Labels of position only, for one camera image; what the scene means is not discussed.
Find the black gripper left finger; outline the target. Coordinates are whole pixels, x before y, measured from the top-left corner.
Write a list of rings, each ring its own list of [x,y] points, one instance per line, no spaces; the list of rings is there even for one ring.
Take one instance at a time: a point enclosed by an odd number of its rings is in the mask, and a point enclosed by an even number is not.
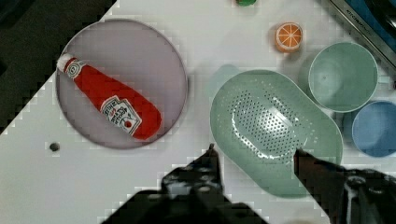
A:
[[[161,194],[172,201],[223,201],[223,191],[219,153],[214,143],[199,158],[175,168],[161,181]]]

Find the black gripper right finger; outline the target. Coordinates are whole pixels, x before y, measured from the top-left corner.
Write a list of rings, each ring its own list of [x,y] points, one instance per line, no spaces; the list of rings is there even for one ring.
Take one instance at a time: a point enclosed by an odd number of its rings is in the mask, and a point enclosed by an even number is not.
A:
[[[395,178],[373,169],[347,169],[298,149],[294,173],[331,224],[395,224]]]

